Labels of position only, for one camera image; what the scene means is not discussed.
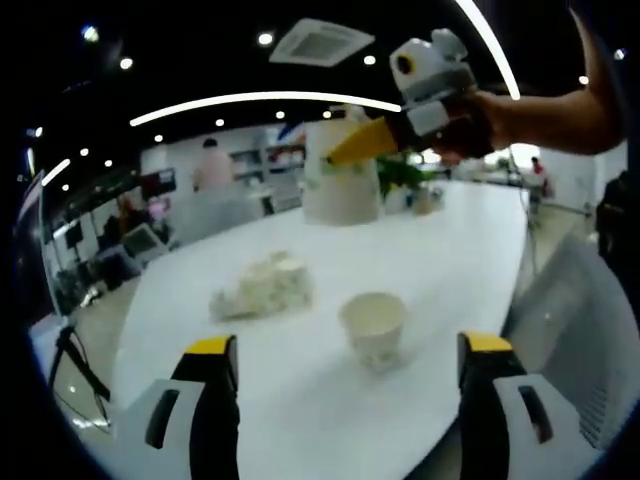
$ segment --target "ceiling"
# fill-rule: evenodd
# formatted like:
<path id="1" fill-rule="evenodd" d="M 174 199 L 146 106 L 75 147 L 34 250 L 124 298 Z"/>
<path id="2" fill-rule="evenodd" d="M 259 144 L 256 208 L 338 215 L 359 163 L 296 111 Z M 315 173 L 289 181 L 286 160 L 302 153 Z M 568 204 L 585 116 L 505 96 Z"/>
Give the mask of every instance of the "ceiling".
<path id="1" fill-rule="evenodd" d="M 583 74 L 577 32 L 563 2 L 478 0 L 498 36 L 523 93 L 556 95 L 574 89 Z M 469 63 L 483 88 L 504 90 L 501 75 L 483 41 L 454 0 L 394 2 L 397 8 L 340 8 L 338 3 L 301 2 L 295 8 L 207 2 L 171 2 L 167 7 L 109 7 L 64 10 L 31 8 L 21 20 L 20 79 L 14 91 L 21 109 L 21 131 L 42 126 L 41 138 L 23 137 L 32 146 L 36 169 L 51 169 L 71 158 L 56 183 L 52 203 L 63 201 L 105 173 L 104 160 L 135 165 L 139 151 L 160 133 L 173 142 L 217 129 L 315 120 L 327 105 L 311 101 L 260 101 L 208 107 L 131 127 L 129 120 L 177 103 L 211 96 L 266 90 L 343 93 L 401 103 L 386 58 L 411 37 L 428 38 L 434 28 L 454 31 L 469 50 Z M 334 68 L 270 64 L 272 47 L 257 36 L 272 32 L 276 42 L 300 18 L 339 23 L 370 33 L 373 44 Z M 85 42 L 83 25 L 94 25 L 97 43 Z M 373 66 L 364 55 L 374 55 Z M 123 71 L 120 59 L 133 59 Z M 80 157 L 81 148 L 89 148 Z"/>

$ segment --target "human hand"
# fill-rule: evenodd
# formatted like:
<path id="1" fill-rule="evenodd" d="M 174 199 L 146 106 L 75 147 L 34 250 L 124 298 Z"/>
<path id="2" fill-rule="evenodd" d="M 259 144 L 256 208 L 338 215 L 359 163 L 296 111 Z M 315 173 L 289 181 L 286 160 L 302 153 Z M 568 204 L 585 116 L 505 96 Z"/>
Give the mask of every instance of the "human hand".
<path id="1" fill-rule="evenodd" d="M 491 127 L 489 142 L 494 150 L 502 150 L 513 143 L 513 134 L 508 119 L 509 106 L 513 100 L 509 97 L 494 95 L 489 92 L 473 92 L 464 102 L 448 108 L 447 113 L 452 120 L 471 116 L 471 109 L 480 109 L 485 115 Z M 458 165 L 467 158 L 465 146 L 456 143 L 455 140 L 436 141 L 433 144 L 435 153 L 442 157 L 442 163 L 446 166 Z"/>

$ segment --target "floor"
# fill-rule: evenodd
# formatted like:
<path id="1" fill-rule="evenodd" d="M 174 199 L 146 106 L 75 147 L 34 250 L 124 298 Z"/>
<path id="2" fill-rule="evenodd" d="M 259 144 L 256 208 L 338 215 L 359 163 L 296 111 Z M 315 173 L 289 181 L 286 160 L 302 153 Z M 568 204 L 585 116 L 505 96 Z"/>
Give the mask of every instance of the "floor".
<path id="1" fill-rule="evenodd" d="M 583 216 L 550 207 L 541 208 L 536 223 L 533 234 L 528 239 L 514 301 L 517 301 L 518 296 L 526 290 L 534 278 L 534 272 L 544 267 L 565 235 L 572 232 L 586 238 L 593 231 L 589 220 L 585 220 Z M 74 314 L 74 319 L 78 322 L 77 332 L 84 344 L 89 364 L 108 387 L 111 386 L 112 366 L 118 339 L 135 294 L 137 282 L 138 280 L 132 280 L 123 284 L 109 296 L 87 308 L 79 309 Z M 515 326 L 510 335 L 515 350 L 518 351 L 519 345 L 526 343 L 529 335 L 542 335 L 541 328 L 543 327 Z M 525 355 L 526 358 L 521 356 L 525 366 L 540 361 L 539 358 L 533 358 L 532 354 L 527 355 Z M 63 357 L 61 362 L 55 390 L 60 400 L 60 407 L 68 415 L 81 439 L 90 442 L 102 442 L 108 439 L 106 422 L 100 414 L 91 389 L 66 357 Z M 108 404 L 105 407 L 109 414 Z M 461 456 L 459 431 L 454 424 L 438 446 L 407 478 L 410 480 L 457 479 Z"/>

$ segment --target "white table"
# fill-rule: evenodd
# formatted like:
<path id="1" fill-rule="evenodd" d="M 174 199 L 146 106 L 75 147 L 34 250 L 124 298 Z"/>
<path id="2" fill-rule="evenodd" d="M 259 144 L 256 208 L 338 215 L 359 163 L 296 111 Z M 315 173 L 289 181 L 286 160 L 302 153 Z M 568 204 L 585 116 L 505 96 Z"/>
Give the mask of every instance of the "white table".
<path id="1" fill-rule="evenodd" d="M 301 209 L 205 239 L 144 272 L 122 332 L 114 395 L 129 406 L 168 378 L 192 342 L 239 339 L 242 480 L 397 480 L 457 415 L 456 335 L 500 333 L 516 284 L 526 216 L 516 189 L 444 183 L 444 209 L 368 225 L 305 223 Z M 314 305 L 253 321 L 214 321 L 212 292 L 249 262 L 289 250 L 309 265 Z M 402 365 L 357 364 L 338 321 L 351 296 L 399 295 L 411 311 Z"/>

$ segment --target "paper cup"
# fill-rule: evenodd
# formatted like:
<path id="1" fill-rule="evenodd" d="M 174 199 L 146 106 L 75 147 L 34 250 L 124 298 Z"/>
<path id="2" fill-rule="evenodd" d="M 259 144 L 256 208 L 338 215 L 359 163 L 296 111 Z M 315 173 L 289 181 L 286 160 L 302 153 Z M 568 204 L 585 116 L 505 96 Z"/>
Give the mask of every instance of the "paper cup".
<path id="1" fill-rule="evenodd" d="M 402 300 L 388 293 L 364 293 L 340 311 L 340 319 L 358 359 L 375 370 L 398 358 L 400 333 L 408 312 Z"/>

